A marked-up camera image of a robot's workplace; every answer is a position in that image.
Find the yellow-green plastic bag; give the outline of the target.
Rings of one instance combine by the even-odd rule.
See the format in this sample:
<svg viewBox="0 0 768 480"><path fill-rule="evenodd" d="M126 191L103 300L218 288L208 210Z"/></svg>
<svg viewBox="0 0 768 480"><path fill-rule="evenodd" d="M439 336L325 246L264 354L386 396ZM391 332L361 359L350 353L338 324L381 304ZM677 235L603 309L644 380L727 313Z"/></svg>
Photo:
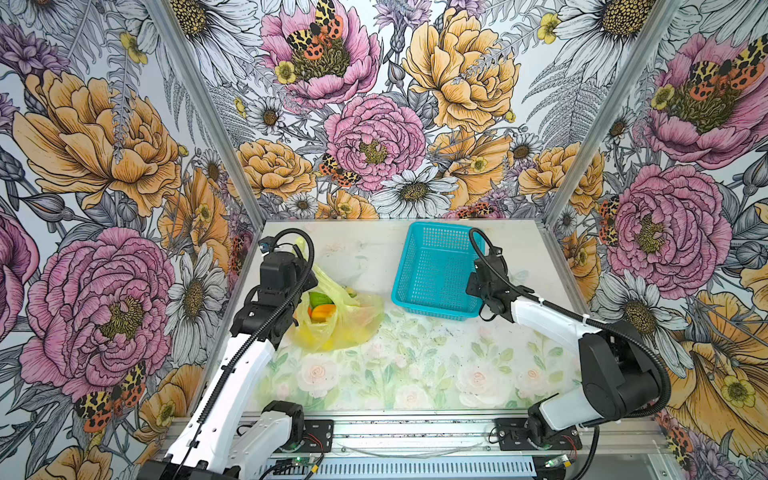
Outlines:
<svg viewBox="0 0 768 480"><path fill-rule="evenodd" d="M379 331L385 315L384 300L378 295L345 288L331 279L318 265L312 266L318 286L301 295L294 310L295 325L288 334L291 341L305 352L327 352L360 346ZM309 293L328 295L337 307L326 323L312 323Z"/></svg>

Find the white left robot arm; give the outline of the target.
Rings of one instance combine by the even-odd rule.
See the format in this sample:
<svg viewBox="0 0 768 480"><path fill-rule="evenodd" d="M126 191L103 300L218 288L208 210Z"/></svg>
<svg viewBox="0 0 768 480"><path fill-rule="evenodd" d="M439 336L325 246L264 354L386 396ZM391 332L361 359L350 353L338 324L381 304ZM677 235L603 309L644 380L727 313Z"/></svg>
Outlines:
<svg viewBox="0 0 768 480"><path fill-rule="evenodd" d="M259 283L234 316L212 384L165 457L146 462L138 478L251 479L278 448L300 439L303 409L291 402L278 402L243 436L236 431L302 294L318 284L314 260L313 244L263 256Z"/></svg>

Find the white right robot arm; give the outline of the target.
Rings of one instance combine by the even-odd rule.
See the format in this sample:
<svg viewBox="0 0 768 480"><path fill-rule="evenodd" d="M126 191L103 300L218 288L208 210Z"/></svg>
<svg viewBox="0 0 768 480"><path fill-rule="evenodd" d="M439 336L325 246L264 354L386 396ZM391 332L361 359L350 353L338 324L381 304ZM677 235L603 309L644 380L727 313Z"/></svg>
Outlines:
<svg viewBox="0 0 768 480"><path fill-rule="evenodd" d="M510 283L498 270L499 255L474 261L466 293L482 300L493 318L528 327L569 348L579 359L581 383L528 409L527 440L536 447L576 426L597 427L642 418L665 408L671 382L659 359L633 325L604 323L577 314Z"/></svg>

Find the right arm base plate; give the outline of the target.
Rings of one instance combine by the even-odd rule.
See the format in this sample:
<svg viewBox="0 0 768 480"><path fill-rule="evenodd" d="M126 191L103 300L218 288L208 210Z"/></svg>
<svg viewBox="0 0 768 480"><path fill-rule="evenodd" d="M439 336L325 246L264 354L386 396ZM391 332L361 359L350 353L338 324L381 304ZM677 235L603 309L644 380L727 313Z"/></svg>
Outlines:
<svg viewBox="0 0 768 480"><path fill-rule="evenodd" d="M501 451L580 450L583 446L575 427L554 431L546 425L530 425L522 417L501 417L493 420L489 439Z"/></svg>

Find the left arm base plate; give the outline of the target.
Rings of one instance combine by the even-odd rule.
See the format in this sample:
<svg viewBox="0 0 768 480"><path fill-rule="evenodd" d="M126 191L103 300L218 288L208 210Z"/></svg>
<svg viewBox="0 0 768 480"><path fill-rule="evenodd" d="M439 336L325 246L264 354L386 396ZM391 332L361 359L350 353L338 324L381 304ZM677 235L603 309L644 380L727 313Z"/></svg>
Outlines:
<svg viewBox="0 0 768 480"><path fill-rule="evenodd" d="M310 419L296 442L278 447L275 454L330 453L333 446L335 422L330 419Z"/></svg>

